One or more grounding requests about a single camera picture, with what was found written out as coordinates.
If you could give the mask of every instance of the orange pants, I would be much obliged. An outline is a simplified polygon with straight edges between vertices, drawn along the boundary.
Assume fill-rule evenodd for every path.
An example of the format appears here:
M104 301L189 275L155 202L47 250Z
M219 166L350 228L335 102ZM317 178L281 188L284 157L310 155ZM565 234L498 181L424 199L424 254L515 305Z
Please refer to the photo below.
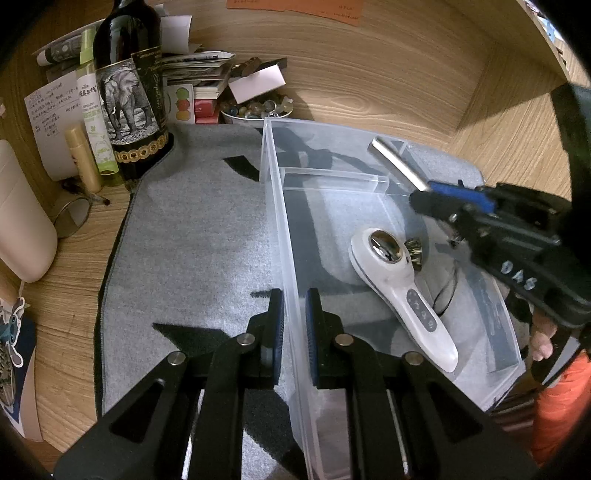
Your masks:
M555 387L535 403L531 453L539 465L549 460L591 404L591 362L582 352Z

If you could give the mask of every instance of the finger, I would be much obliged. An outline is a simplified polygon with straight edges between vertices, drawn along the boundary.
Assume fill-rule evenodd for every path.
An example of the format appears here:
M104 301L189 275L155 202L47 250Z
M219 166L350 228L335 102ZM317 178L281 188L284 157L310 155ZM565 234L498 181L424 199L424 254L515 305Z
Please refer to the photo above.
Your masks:
M536 327L533 328L530 345L533 352L539 353L543 358L549 358L554 350L550 338L544 332L537 330Z
M534 311L532 323L540 332L545 333L549 338L552 338L558 330L556 324L537 309Z

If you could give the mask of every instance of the transparent plastic bin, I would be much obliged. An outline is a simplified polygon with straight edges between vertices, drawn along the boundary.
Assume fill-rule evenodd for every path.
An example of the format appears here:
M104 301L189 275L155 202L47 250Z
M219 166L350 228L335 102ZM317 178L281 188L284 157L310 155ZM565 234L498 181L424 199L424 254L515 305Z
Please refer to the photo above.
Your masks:
M419 350L350 264L350 239L361 228L421 239L424 267L416 283L429 302L457 265L457 289L441 321L456 344L459 363L446 375L480 408L486 410L500 400L525 371L496 282L469 262L465 245L452 250L435 221L412 211L410 188L367 153L374 136L301 120L267 119L264 126L261 183L266 192L274 280L285 294L288 343L282 381L294 438L305 454L310 479L313 472L320 479L348 478L349 440L344 391L320 391L312 385L307 290L317 287L323 309L339 315L345 331L375 349L398 356ZM428 166L413 158L406 142L385 138L407 162L434 179ZM456 171L463 166L455 160ZM439 174L435 180L457 181L457 177Z

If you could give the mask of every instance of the white beauty device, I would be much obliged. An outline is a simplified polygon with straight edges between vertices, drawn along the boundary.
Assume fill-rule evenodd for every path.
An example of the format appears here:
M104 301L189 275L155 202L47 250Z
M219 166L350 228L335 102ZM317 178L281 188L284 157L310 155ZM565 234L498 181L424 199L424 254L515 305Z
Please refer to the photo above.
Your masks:
M412 339L446 372L457 366L457 348L414 283L410 254L403 242L388 232L368 228L351 239L353 268L395 310Z

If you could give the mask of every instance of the elephant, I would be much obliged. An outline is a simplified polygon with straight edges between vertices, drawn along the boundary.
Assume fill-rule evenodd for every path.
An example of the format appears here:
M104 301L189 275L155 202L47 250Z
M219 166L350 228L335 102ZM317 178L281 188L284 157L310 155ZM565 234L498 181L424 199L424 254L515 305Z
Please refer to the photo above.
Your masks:
M131 70L121 70L104 82L101 94L106 111L115 130L115 140L123 139L119 119L121 110L129 125L130 134L138 131L135 125L135 109L141 108L146 117L144 128L152 124L152 109L150 102L136 74Z

